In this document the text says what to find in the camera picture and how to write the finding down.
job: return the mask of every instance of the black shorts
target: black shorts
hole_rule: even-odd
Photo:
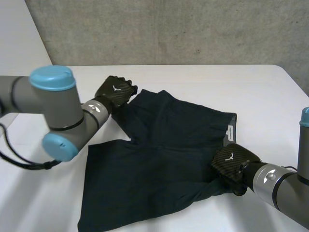
[[[210,163],[236,114],[142,90],[112,117],[131,141],[89,147],[80,232],[112,230],[229,192]]]

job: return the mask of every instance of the white tag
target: white tag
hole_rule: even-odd
[[[229,141],[234,141],[234,134],[233,134],[233,126],[228,126],[227,127],[227,131],[226,131],[226,134],[228,135],[228,140]]]

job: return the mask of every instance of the gray robot arm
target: gray robot arm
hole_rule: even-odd
[[[244,179],[254,193],[309,229],[309,108],[302,112],[297,172],[274,164],[249,163]]]
[[[87,144],[111,113],[96,97],[81,105],[69,68],[48,66],[30,77],[0,77],[0,117],[7,113],[43,114],[50,132],[42,145],[59,161],[70,161]]]

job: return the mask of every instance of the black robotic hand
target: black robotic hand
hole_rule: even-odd
[[[244,169],[249,163],[261,160],[238,144],[229,144],[215,155],[211,167],[231,187],[233,193],[242,196],[247,191]]]
[[[130,97],[137,94],[137,86],[132,86],[132,81],[123,77],[109,76],[95,94],[95,100],[102,102],[113,113]]]

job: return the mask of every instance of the white wall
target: white wall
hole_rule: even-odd
[[[0,0],[0,75],[27,76],[52,64],[23,0]],[[0,122],[9,126],[16,114]]]

